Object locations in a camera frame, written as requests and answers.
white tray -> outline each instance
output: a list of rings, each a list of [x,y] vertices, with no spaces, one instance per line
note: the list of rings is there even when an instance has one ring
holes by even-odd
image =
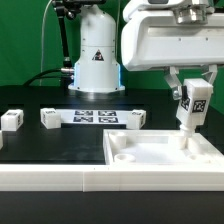
[[[224,156],[202,135],[180,131],[105,130],[107,165],[223,165]]]

white cylindrical robot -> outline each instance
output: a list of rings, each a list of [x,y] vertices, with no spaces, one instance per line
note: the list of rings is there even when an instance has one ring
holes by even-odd
[[[81,9],[81,56],[74,66],[71,94],[107,98],[124,92],[120,65],[115,59],[114,19],[98,6]]]

white block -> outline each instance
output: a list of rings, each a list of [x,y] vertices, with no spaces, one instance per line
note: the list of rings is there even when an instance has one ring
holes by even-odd
[[[180,100],[177,118],[181,121],[181,129],[194,132],[197,125],[203,125],[207,114],[213,86],[204,79],[185,79],[188,99]]]
[[[54,108],[40,110],[41,122],[47,129],[61,127],[61,115]]]
[[[146,121],[145,110],[133,110],[127,119],[127,129],[139,130]]]
[[[17,131],[23,124],[23,110],[8,110],[1,116],[2,131]]]

black surface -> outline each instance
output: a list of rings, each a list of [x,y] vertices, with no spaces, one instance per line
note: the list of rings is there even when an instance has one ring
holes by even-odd
[[[46,130],[40,108],[147,110],[143,129],[178,129],[170,91],[135,91],[110,101],[68,97],[56,87],[1,87],[0,113],[21,108],[24,125],[4,133],[1,163],[104,164],[102,133],[118,126],[66,125]],[[224,116],[209,108],[198,128],[224,152]],[[0,192],[0,224],[7,223],[224,223],[223,192]]]

black cable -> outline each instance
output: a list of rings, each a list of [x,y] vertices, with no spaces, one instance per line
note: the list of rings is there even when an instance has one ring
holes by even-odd
[[[214,0],[214,5],[216,5],[219,2],[219,0]]]
[[[28,81],[26,81],[26,82],[23,84],[23,86],[29,86],[30,83],[32,83],[34,80],[36,80],[36,79],[38,79],[38,78],[40,78],[40,77],[43,78],[44,75],[47,75],[47,74],[50,74],[50,73],[55,73],[55,72],[61,72],[61,69],[60,69],[60,68],[55,68],[55,69],[50,69],[50,70],[41,72],[41,73],[35,75],[33,78],[31,78],[31,79],[29,79]]]
[[[33,81],[37,79],[61,79],[61,78],[70,78],[70,76],[67,75],[57,75],[57,76],[44,76],[44,77],[37,77]]]

